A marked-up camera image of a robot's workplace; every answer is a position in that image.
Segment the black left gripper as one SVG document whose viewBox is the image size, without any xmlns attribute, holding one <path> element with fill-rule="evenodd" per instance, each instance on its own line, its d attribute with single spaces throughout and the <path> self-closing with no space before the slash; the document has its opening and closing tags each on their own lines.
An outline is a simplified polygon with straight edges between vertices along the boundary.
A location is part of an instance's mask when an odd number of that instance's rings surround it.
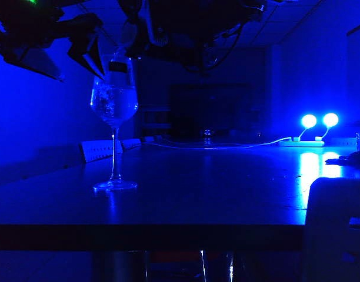
<svg viewBox="0 0 360 282">
<path fill-rule="evenodd" d="M 79 1 L 0 1 L 0 55 L 6 63 L 63 82 L 60 68 L 41 48 L 3 48 L 4 44 L 38 43 L 64 15 L 63 8 Z M 76 16 L 69 21 L 68 55 L 93 75 L 103 78 L 99 52 L 102 21 L 96 14 Z"/>
</svg>

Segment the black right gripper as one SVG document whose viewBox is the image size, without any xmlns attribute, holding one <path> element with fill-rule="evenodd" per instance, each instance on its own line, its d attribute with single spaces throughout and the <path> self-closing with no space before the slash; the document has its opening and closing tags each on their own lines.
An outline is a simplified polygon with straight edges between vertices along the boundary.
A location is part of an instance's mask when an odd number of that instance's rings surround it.
<svg viewBox="0 0 360 282">
<path fill-rule="evenodd" d="M 222 32 L 259 19 L 267 1 L 146 1 L 149 41 L 168 46 L 171 28 L 182 32 Z"/>
</svg>

